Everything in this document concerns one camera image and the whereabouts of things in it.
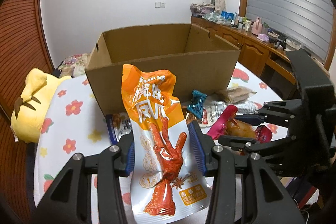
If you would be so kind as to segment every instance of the window blinds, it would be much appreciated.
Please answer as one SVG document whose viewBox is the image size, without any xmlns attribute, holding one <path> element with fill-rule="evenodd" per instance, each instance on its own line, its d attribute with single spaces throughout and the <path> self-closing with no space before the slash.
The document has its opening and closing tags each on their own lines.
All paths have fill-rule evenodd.
<svg viewBox="0 0 336 224">
<path fill-rule="evenodd" d="M 330 0 L 248 0 L 246 16 L 262 22 L 306 46 L 323 60 L 333 22 Z"/>
</svg>

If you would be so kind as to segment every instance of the orange snack bag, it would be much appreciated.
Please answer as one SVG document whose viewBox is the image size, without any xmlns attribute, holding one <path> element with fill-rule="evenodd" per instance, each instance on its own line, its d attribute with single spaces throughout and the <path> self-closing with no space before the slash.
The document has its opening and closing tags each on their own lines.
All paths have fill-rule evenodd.
<svg viewBox="0 0 336 224">
<path fill-rule="evenodd" d="M 123 66 L 121 94 L 135 145 L 131 200 L 137 223 L 173 222 L 209 204 L 211 191 L 195 164 L 179 99 L 172 95 L 175 82 L 168 70 Z"/>
</svg>

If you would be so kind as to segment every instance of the cardboard box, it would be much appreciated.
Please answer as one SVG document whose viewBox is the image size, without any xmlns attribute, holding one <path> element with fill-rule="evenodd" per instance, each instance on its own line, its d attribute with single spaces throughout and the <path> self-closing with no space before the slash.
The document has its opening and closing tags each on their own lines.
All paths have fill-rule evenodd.
<svg viewBox="0 0 336 224">
<path fill-rule="evenodd" d="M 176 76 L 173 95 L 181 102 L 192 91 L 205 94 L 227 88 L 239 56 L 227 40 L 210 37 L 195 24 L 160 24 L 110 30 L 101 34 L 85 67 L 100 109 L 125 111 L 121 98 L 123 64 L 144 72 L 170 70 Z"/>
</svg>

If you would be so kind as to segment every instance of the red flower pattern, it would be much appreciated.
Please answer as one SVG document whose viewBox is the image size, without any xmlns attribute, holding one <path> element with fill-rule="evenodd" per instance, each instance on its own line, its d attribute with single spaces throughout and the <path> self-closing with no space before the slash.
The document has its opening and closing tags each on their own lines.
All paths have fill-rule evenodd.
<svg viewBox="0 0 336 224">
<path fill-rule="evenodd" d="M 45 182 L 43 184 L 43 191 L 46 192 L 50 185 L 53 183 L 54 178 L 49 174 L 44 174 L 43 178 L 45 179 Z"/>
<path fill-rule="evenodd" d="M 259 83 L 259 87 L 261 89 L 267 90 L 267 85 L 265 83 L 263 83 L 263 82 Z"/>
<path fill-rule="evenodd" d="M 269 124 L 267 125 L 267 127 L 271 130 L 271 132 L 272 132 L 273 134 L 276 134 L 276 133 L 277 133 L 278 126 L 276 126 L 275 124 L 271 124 L 271 123 L 269 123 Z"/>
<path fill-rule="evenodd" d="M 240 69 L 234 69 L 233 74 L 232 74 L 232 78 L 233 79 L 240 79 L 240 80 L 244 81 L 245 83 L 247 83 L 248 80 L 250 80 L 250 77 L 247 75 L 247 73 L 240 70 Z"/>
<path fill-rule="evenodd" d="M 258 109 L 260 109 L 260 108 L 263 107 L 261 104 L 259 104 L 259 103 L 257 103 L 257 102 L 253 102 L 253 103 L 257 106 Z"/>
<path fill-rule="evenodd" d="M 41 128 L 41 134 L 48 133 L 49 127 L 51 127 L 53 124 L 54 123 L 50 118 L 44 119 L 44 122 L 43 122 L 43 125 L 42 125 L 42 128 Z"/>
<path fill-rule="evenodd" d="M 89 83 L 89 81 L 88 81 L 87 78 L 82 82 L 83 85 L 87 85 L 88 83 Z"/>
<path fill-rule="evenodd" d="M 64 96 L 65 94 L 67 94 L 66 90 L 61 90 L 59 93 L 57 93 L 58 97 L 61 98 L 62 96 Z"/>
<path fill-rule="evenodd" d="M 132 205 L 132 203 L 131 203 L 131 193 L 124 193 L 123 194 L 123 201 L 127 205 Z"/>
<path fill-rule="evenodd" d="M 63 146 L 63 150 L 67 153 L 70 154 L 71 151 L 75 151 L 76 150 L 76 141 L 75 140 L 70 140 L 67 139 L 65 141 L 65 145 Z"/>
<path fill-rule="evenodd" d="M 73 115 L 79 114 L 81 112 L 82 105 L 83 105 L 82 101 L 80 102 L 78 102 L 77 100 L 72 101 L 70 105 L 67 105 L 65 107 L 65 110 L 66 110 L 65 115 L 70 116 L 71 114 Z"/>
<path fill-rule="evenodd" d="M 98 188 L 98 176 L 95 177 L 93 185 L 96 187 L 96 189 Z"/>
</svg>

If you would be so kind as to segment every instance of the wall socket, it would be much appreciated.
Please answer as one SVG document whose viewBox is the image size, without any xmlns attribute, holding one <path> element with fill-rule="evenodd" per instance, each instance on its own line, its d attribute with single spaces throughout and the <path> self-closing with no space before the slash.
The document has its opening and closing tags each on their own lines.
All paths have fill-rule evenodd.
<svg viewBox="0 0 336 224">
<path fill-rule="evenodd" d="M 155 8 L 165 8 L 166 3 L 165 2 L 155 2 Z"/>
</svg>

